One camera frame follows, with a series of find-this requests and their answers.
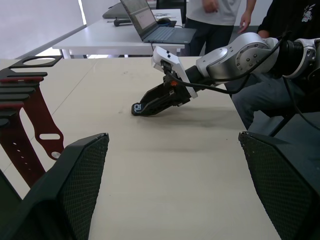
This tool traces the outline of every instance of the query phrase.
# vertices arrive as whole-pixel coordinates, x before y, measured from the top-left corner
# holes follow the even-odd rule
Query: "table surface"
[[[180,9],[157,9],[154,14],[169,14],[172,21],[182,26]],[[101,19],[76,34],[57,43],[52,48],[68,49],[72,55],[82,54],[152,54],[150,43],[142,42],[135,27],[130,25],[115,27],[112,19]],[[183,49],[183,44],[154,43],[162,48]]]
[[[43,90],[50,111],[62,101],[52,116],[65,146],[98,133],[110,136],[89,239],[280,239],[255,192],[238,142],[245,128],[228,95],[201,91],[182,107],[135,117],[131,105],[160,84],[163,73],[150,58],[95,60],[61,60],[48,70],[48,86],[59,76],[74,81],[67,97],[58,87],[52,97]],[[185,68],[195,60],[181,58]],[[54,161],[34,138],[31,143],[48,170]],[[5,174],[25,194],[13,165]]]

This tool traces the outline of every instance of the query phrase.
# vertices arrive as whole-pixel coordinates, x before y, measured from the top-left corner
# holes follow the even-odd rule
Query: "black shirt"
[[[320,0],[273,0],[260,30],[273,38],[292,31],[292,41],[320,38]]]

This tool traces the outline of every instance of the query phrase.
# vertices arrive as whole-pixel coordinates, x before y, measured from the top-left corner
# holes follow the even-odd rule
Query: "laptop screen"
[[[146,0],[121,0],[136,31],[143,40],[158,23]]]

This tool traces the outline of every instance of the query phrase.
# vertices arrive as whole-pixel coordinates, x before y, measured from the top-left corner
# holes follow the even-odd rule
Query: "white wall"
[[[83,25],[78,0],[0,0],[0,59],[15,59]]]
[[[81,0],[86,24],[89,26],[102,19],[102,15],[120,0]]]
[[[267,15],[267,11],[272,3],[272,0],[256,0],[255,8],[251,16],[251,26],[259,26],[262,23],[262,20]],[[240,20],[242,14],[245,12],[247,6],[247,0],[242,0],[236,17],[235,25],[240,25]]]

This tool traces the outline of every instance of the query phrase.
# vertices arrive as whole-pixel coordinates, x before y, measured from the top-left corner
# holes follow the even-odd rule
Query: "dark pants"
[[[205,44],[205,54],[229,44],[234,26],[212,25],[200,21],[186,19],[186,29],[196,29],[189,45],[181,50],[183,56],[199,56]]]

